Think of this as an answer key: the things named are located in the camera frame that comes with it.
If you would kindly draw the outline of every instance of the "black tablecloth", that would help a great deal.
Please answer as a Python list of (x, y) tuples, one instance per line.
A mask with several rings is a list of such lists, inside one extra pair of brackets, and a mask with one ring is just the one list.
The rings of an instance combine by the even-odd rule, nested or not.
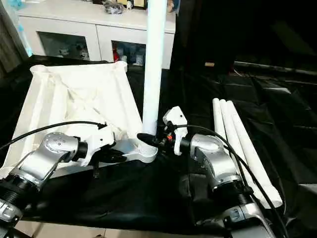
[[(5, 78), (1, 87), (5, 117), (0, 142), (12, 137), (32, 79), (34, 64), (85, 64), (79, 60), (31, 57)], [(144, 72), (128, 70), (142, 114)], [(273, 185), (291, 237), (317, 231), (317, 84), (202, 72), (163, 70), (159, 120), (180, 105), (190, 124), (213, 128), (212, 99), (232, 100)], [(24, 219), (92, 227), (154, 230), (180, 234), (218, 234), (210, 222), (217, 205), (207, 199), (204, 171), (186, 155), (160, 153), (151, 164), (139, 161), (51, 179)]]

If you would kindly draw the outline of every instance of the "curtain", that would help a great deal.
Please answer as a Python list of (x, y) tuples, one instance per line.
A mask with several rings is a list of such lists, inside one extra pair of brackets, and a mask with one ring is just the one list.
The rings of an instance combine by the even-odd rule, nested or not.
[(28, 56), (0, 1), (0, 80)]

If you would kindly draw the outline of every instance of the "white bracket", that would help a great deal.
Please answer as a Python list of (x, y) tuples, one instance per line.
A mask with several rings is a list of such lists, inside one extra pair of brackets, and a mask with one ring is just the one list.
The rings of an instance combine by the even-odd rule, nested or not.
[(114, 143), (114, 135), (110, 126), (106, 126), (98, 130), (85, 140), (88, 144), (86, 157), (81, 160), (80, 166), (87, 166), (93, 156), (101, 147), (105, 145), (112, 145)]
[[(185, 125), (187, 124), (187, 120), (180, 109), (179, 106), (173, 107), (168, 110), (167, 113), (163, 116), (163, 122), (167, 124), (168, 122), (172, 122), (174, 125)], [(174, 145), (174, 153), (175, 155), (181, 155), (180, 152), (180, 142), (183, 137), (185, 137), (188, 133), (186, 127), (177, 128), (175, 131), (175, 145)]]

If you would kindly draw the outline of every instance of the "white pole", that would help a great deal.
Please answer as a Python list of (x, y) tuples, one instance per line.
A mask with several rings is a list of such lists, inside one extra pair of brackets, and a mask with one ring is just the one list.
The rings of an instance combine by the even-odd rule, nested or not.
[[(148, 28), (143, 98), (143, 133), (155, 135), (159, 113), (160, 78), (164, 50), (164, 28), (167, 0), (149, 0)], [(140, 152), (155, 159), (157, 148), (141, 143)]]
[[(230, 143), (230, 145), (232, 146), (234, 151), (237, 153), (237, 155), (242, 160), (244, 160), (244, 162), (247, 163), (246, 158), (244, 157), (244, 154), (243, 154), (243, 151), (242, 151), (242, 147), (240, 145), (240, 141), (239, 141), (237, 132), (236, 132), (236, 130), (234, 128), (231, 115), (230, 115), (229, 110), (227, 108), (227, 103), (226, 103), (226, 101), (224, 99), (220, 100), (220, 108), (221, 108), (221, 112), (222, 112), (222, 118), (223, 118), (223, 123), (224, 123), (225, 130), (226, 130), (226, 135), (227, 135), (227, 138), (228, 138), (228, 142)], [(236, 168), (238, 168), (236, 159), (235, 158), (232, 158), (232, 159), (233, 159), (234, 163), (236, 164)], [(245, 178), (246, 178), (246, 181), (248, 183), (248, 186), (250, 186), (253, 189), (254, 195), (257, 197), (257, 199), (261, 202), (261, 204), (265, 208), (269, 208), (269, 204), (267, 203), (267, 201), (265, 200), (265, 198), (261, 194), (261, 192), (258, 189), (258, 187), (253, 183), (251, 175), (243, 167), (243, 165), (242, 165), (242, 170), (243, 170), (243, 173), (245, 175)]]
[(282, 199), (276, 190), (276, 188), (271, 184), (267, 173), (263, 167), (263, 164), (253, 146), (251, 139), (243, 126), (243, 123), (238, 115), (237, 110), (235, 109), (232, 101), (227, 102), (227, 107), (229, 113), (231, 114), (234, 127), (237, 131), (240, 144), (242, 146), (243, 153), (247, 159), (248, 166), (251, 171), (254, 173), (255, 177), (259, 181), (260, 185), (263, 187), (272, 203), (275, 207), (279, 207), (283, 204)]
[(222, 120), (220, 101), (218, 98), (214, 98), (212, 100), (212, 111), (213, 111), (213, 123), (214, 123), (215, 132), (221, 135), (224, 139), (227, 139), (226, 132), (224, 130), (223, 120)]

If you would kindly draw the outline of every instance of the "white cabinet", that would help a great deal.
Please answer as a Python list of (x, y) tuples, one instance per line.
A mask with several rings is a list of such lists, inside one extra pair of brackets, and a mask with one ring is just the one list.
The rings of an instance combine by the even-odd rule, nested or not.
[[(97, 33), (102, 60), (113, 62), (114, 42), (136, 43), (146, 47), (147, 32), (129, 28), (97, 25)], [(164, 53), (162, 68), (169, 68), (173, 50), (174, 34), (164, 34)]]
[(35, 55), (101, 60), (94, 24), (25, 16), (20, 22)]
[[(27, 3), (17, 15), (36, 55), (112, 62), (113, 55), (126, 54), (128, 63), (145, 64), (146, 10), (107, 14), (104, 6), (87, 1), (46, 0)], [(175, 21), (175, 13), (166, 15), (162, 68), (170, 66)]]

